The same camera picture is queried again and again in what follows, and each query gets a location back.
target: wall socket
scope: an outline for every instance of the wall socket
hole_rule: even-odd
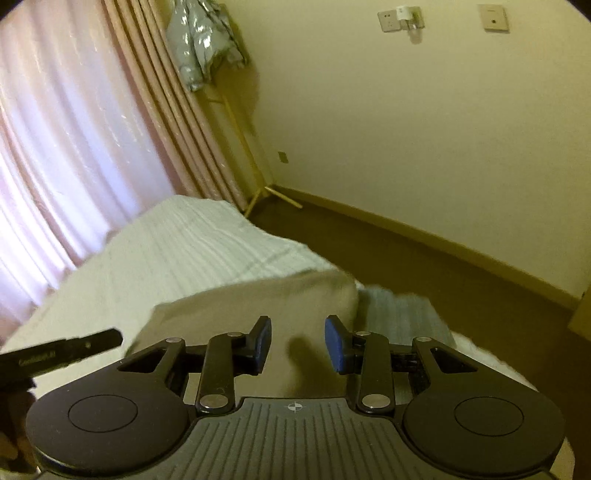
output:
[[[378,13],[379,26],[382,27],[382,32],[397,32],[402,30],[400,22],[396,17],[396,10],[388,10],[387,12]]]
[[[478,5],[482,27],[491,32],[508,32],[509,22],[502,5]]]

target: floor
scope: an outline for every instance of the floor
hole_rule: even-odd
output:
[[[562,410],[576,456],[591,478],[591,343],[567,329],[571,312],[451,255],[304,204],[265,199],[251,220],[310,249],[364,284],[431,300],[449,326],[510,364]]]

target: wall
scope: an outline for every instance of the wall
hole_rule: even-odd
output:
[[[235,82],[275,181],[466,245],[580,296],[591,281],[591,25],[566,0],[226,0],[256,72]],[[277,151],[287,152],[281,164]]]

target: black circular base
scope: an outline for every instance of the black circular base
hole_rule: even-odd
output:
[[[104,384],[81,378],[44,395],[28,413],[27,435],[44,469],[114,476],[168,453],[188,423],[183,401],[162,381],[122,372]]]
[[[469,391],[458,382],[456,388],[428,388],[407,406],[404,431],[433,463],[453,472],[532,472],[560,448],[564,420],[550,400],[519,387]]]

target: wooden clothes stand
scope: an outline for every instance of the wooden clothes stand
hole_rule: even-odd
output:
[[[257,186],[257,190],[256,190],[255,194],[253,195],[250,203],[248,204],[248,207],[244,211],[244,217],[248,218],[250,216],[252,209],[256,205],[259,198],[261,198],[261,195],[266,194],[267,192],[270,193],[271,195],[275,195],[276,197],[279,197],[281,200],[284,200],[285,202],[293,205],[295,208],[303,208],[303,205],[301,203],[298,203],[295,200],[290,199],[287,195],[283,195],[281,192],[276,191],[274,188],[272,188],[271,184],[268,184],[265,181],[265,177],[263,176],[261,169],[259,168],[258,164],[256,163],[255,156],[253,155],[252,150],[251,150],[250,146],[248,145],[248,142],[246,141],[246,137],[244,136],[244,133],[242,132],[242,129],[240,128],[240,125],[238,124],[238,120],[236,119],[236,115],[234,114],[234,110],[232,109],[232,105],[230,105],[230,102],[228,101],[228,98],[226,97],[226,95],[224,95],[223,92],[219,88],[217,88],[217,86],[215,84],[213,85],[213,87],[216,89],[218,96],[222,100],[213,100],[210,98],[208,98],[207,100],[211,103],[222,103],[224,105],[224,108],[226,109],[226,113],[228,115],[228,118],[230,119],[230,123],[232,124],[232,128],[234,130],[234,133],[238,137],[238,140],[240,140],[240,144],[241,144],[242,148],[244,149],[244,153],[246,154],[246,157],[248,158],[248,164],[250,165],[250,168],[252,170],[252,174],[255,177],[255,183]]]

